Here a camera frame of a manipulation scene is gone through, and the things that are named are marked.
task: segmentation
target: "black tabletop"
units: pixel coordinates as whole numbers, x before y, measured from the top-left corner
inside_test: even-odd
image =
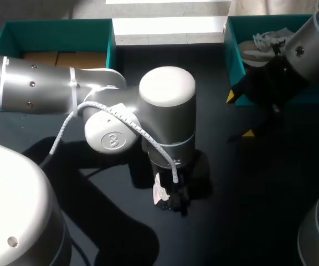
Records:
[[[74,119],[45,167],[71,236],[94,265],[300,265],[297,231],[319,196],[319,106],[287,106],[284,125],[259,139],[227,143],[264,118],[225,102],[230,84],[223,45],[118,47],[118,70],[138,85],[149,70],[178,66],[197,85],[196,147],[209,161],[213,193],[187,217],[153,205],[134,188],[134,149],[102,156]],[[64,115],[0,112],[0,144],[43,161]],[[141,164],[136,171],[143,171]],[[73,250],[71,265],[84,265]]]

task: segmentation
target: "teal plastic tray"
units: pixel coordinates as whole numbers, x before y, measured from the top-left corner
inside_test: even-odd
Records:
[[[0,33],[0,55],[23,52],[106,52],[106,67],[115,69],[116,45],[111,19],[8,21]]]
[[[225,63],[231,85],[236,84],[244,75],[244,67],[238,50],[238,44],[245,40],[252,40],[257,33],[276,31],[287,27],[296,32],[312,15],[280,15],[280,16],[236,16],[229,17],[225,31],[224,48]],[[291,99],[289,104],[319,104],[319,83],[301,92]],[[242,95],[237,106],[253,105]]]

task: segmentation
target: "cable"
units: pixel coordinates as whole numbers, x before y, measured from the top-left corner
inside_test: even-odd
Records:
[[[130,119],[124,117],[122,114],[119,114],[118,111],[113,110],[112,108],[97,103],[95,101],[85,101],[81,104],[79,104],[77,106],[77,111],[81,111],[82,109],[86,108],[86,107],[94,107],[94,108],[98,108],[104,112],[107,112],[108,114],[111,114],[112,116],[114,116],[115,118],[119,119],[121,122],[123,122],[125,125],[127,125],[128,127],[131,127],[132,129],[134,129],[135,131],[137,131],[141,136],[143,136],[162,156],[164,159],[166,159],[166,161],[169,163],[169,165],[171,166],[172,169],[172,176],[173,176],[173,183],[178,183],[178,173],[177,173],[177,168],[176,168],[176,164],[174,163],[173,159],[169,156],[168,153],[166,153],[166,151],[158,144],[157,141],[155,141],[153,139],[153,137],[151,137],[145,130],[142,129],[142,127],[136,125],[134,122],[132,122]],[[61,137],[65,131],[65,128],[67,126],[67,124],[70,122],[70,120],[73,117],[73,112],[71,112],[68,117],[65,119],[55,141],[53,146],[51,147],[51,150],[49,152],[50,155],[53,155],[57,146],[59,145],[59,142],[61,140]]]
[[[71,238],[71,242],[72,245],[74,246],[74,248],[78,251],[78,253],[81,255],[84,263],[86,264],[86,266],[91,266],[91,263],[89,262],[86,254],[84,253],[84,251],[81,249],[81,247],[76,243],[76,241],[74,241],[73,238]]]

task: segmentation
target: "white coiled cable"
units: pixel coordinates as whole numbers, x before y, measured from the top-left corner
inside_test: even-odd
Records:
[[[166,151],[159,145],[159,143],[153,139],[153,137],[151,137],[145,130],[142,129],[142,127],[136,125],[130,119],[128,119],[128,118],[124,117],[122,114],[118,113],[118,111],[115,111],[112,108],[110,108],[106,105],[97,103],[95,101],[85,101],[85,102],[79,104],[77,106],[77,111],[79,112],[86,107],[94,107],[94,108],[98,108],[104,112],[107,112],[108,114],[111,114],[112,116],[119,119],[121,122],[123,122],[128,127],[137,131],[163,156],[164,159],[166,159],[166,161],[169,163],[169,165],[171,166],[171,169],[172,169],[173,183],[178,183],[177,168],[176,168],[176,164],[174,163],[173,159],[169,156],[168,153],[166,153]],[[72,117],[74,117],[73,111],[65,119],[65,121],[64,121],[55,141],[54,141],[54,144],[51,147],[51,150],[49,152],[50,155],[54,154],[57,146],[59,145],[59,142],[60,142],[61,137],[64,133],[64,130],[65,130],[67,124],[69,123],[69,121],[72,119]]]

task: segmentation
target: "floor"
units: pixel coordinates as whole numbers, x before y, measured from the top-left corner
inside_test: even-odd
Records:
[[[0,30],[9,20],[112,18],[117,45],[220,43],[229,6],[230,0],[0,0]]]

